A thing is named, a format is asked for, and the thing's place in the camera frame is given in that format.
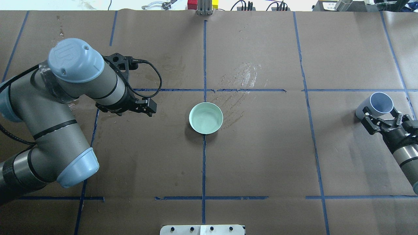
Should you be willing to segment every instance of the mint green bowl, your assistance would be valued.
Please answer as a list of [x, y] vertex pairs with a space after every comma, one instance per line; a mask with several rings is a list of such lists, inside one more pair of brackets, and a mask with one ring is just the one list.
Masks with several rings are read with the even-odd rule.
[[203, 102], [194, 106], [189, 114], [191, 127], [201, 134], [212, 134], [224, 121], [221, 109], [215, 104]]

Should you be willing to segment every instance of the blue joint cover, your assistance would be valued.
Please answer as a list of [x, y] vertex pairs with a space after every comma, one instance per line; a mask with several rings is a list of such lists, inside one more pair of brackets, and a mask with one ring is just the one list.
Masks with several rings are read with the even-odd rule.
[[98, 170], [99, 162], [93, 148], [88, 148], [61, 172], [56, 181], [63, 188], [69, 188], [94, 175]]
[[0, 93], [0, 113], [5, 119], [11, 122], [19, 123], [22, 120], [15, 114], [12, 109], [12, 105], [10, 104], [9, 100], [9, 90], [10, 87], [7, 87]]
[[51, 49], [48, 66], [55, 76], [66, 82], [83, 83], [98, 77], [105, 68], [105, 61], [87, 42], [67, 38]]

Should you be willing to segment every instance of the white floor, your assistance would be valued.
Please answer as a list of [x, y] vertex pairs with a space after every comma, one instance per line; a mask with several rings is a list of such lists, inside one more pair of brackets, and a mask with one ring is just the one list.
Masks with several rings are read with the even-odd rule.
[[[154, 1], [112, 0], [110, 10], [120, 10], [123, 8], [142, 10], [142, 6]], [[230, 10], [236, 1], [219, 0], [219, 8]], [[268, 0], [252, 0], [252, 2], [253, 7], [257, 10], [266, 10], [271, 3]], [[317, 0], [285, 0], [285, 2], [292, 11], [312, 11], [312, 5], [315, 5]], [[0, 10], [107, 10], [109, 4], [110, 0], [0, 0]], [[187, 0], [177, 0], [173, 4], [173, 10], [185, 10], [186, 8]], [[157, 4], [155, 7], [148, 8], [148, 10], [161, 10], [161, 7]]]

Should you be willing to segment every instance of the gray robot arm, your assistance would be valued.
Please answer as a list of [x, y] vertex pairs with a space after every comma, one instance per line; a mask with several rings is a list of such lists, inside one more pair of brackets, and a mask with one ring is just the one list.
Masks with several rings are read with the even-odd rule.
[[147, 96], [137, 99], [126, 77], [118, 64], [86, 42], [69, 38], [51, 49], [39, 69], [0, 90], [0, 112], [11, 121], [24, 121], [36, 142], [0, 163], [0, 205], [54, 181], [71, 187], [98, 171], [94, 151], [67, 103], [87, 95], [104, 112], [121, 115], [131, 110], [152, 116], [156, 103]]

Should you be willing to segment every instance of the black cable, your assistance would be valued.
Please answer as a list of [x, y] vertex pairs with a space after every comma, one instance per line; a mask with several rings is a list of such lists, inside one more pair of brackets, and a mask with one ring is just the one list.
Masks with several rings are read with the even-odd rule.
[[[19, 74], [19, 75], [17, 75], [17, 76], [15, 76], [15, 77], [13, 77], [12, 79], [10, 79], [10, 80], [8, 80], [7, 82], [5, 82], [1, 87], [0, 87], [0, 93], [2, 92], [2, 91], [4, 91], [7, 87], [9, 87], [13, 82], [15, 82], [16, 80], [18, 80], [19, 78], [21, 78], [21, 77], [23, 77], [23, 76], [25, 76], [25, 75], [27, 75], [28, 73], [30, 73], [30, 72], [32, 72], [32, 71], [34, 71], [34, 70], [37, 70], [39, 68], [39, 65], [35, 65], [35, 66], [33, 66], [33, 67], [31, 67], [30, 69], [28, 69], [28, 70], [26, 70], [26, 71], [24, 71], [23, 73], [21, 73], [21, 74]], [[12, 134], [12, 133], [10, 133], [9, 131], [7, 131], [1, 124], [0, 124], [0, 131], [1, 132], [3, 132], [3, 134], [5, 134], [7, 137], [9, 137], [9, 138], [11, 138], [11, 139], [13, 139], [13, 140], [15, 140], [15, 141], [18, 141], [18, 142], [21, 142], [21, 143], [24, 143], [24, 144], [27, 144], [27, 145], [30, 145], [31, 147], [33, 147], [33, 146], [35, 146], [36, 145], [36, 142], [30, 142], [30, 141], [27, 141], [27, 140], [24, 140], [24, 139], [21, 139], [21, 138], [19, 138], [19, 137], [17, 137], [17, 136], [15, 136], [14, 134]]]
[[273, 4], [277, 4], [276, 10], [279, 8], [279, 3], [278, 2], [272, 2], [272, 3], [270, 3], [270, 5], [267, 7], [267, 9], [265, 11], [268, 11], [268, 9], [270, 8], [270, 6], [273, 5]]
[[233, 9], [234, 9], [234, 6], [235, 6], [236, 4], [238, 4], [239, 2], [241, 2], [241, 4], [242, 4], [242, 3], [244, 3], [244, 6], [243, 6], [243, 7], [244, 7], [244, 9], [245, 9], [245, 8], [247, 8], [247, 3], [246, 3], [244, 0], [238, 0], [238, 1], [237, 1], [237, 2], [236, 2], [236, 3], [235, 3], [232, 7], [231, 7], [231, 10], [233, 10]]
[[103, 59], [104, 59], [104, 61], [106, 61], [106, 62], [109, 62], [109, 63], [111, 63], [112, 65], [113, 65], [113, 67], [114, 67], [114, 69], [113, 70], [115, 70], [115, 72], [119, 75], [119, 77], [121, 77], [124, 81], [125, 81], [125, 84], [127, 85], [127, 87], [129, 88], [129, 90], [131, 90], [135, 95], [137, 95], [137, 96], [140, 96], [140, 97], [143, 97], [143, 98], [152, 98], [152, 97], [154, 97], [154, 96], [156, 96], [160, 91], [161, 91], [161, 87], [162, 87], [162, 85], [163, 85], [163, 79], [161, 78], [161, 74], [160, 74], [160, 72], [158, 72], [158, 70], [157, 70], [157, 68], [155, 68], [155, 66], [152, 64], [152, 63], [150, 63], [149, 61], [147, 61], [147, 60], [144, 60], [144, 59], [138, 59], [138, 63], [139, 64], [149, 64], [153, 69], [154, 69], [154, 71], [157, 73], [157, 75], [158, 75], [158, 77], [160, 78], [160, 86], [158, 87], [158, 89], [157, 89], [157, 91], [154, 93], [154, 94], [152, 94], [152, 95], [141, 95], [141, 94], [139, 94], [139, 93], [137, 93], [132, 87], [131, 87], [131, 85], [129, 84], [129, 82], [128, 82], [128, 79], [127, 78], [125, 78], [125, 76], [123, 75], [123, 73], [121, 72], [121, 70], [117, 67], [117, 65], [116, 64], [114, 64], [112, 61], [110, 61], [110, 60], [108, 60], [106, 57], [104, 57], [104, 56], [102, 56], [103, 57]]

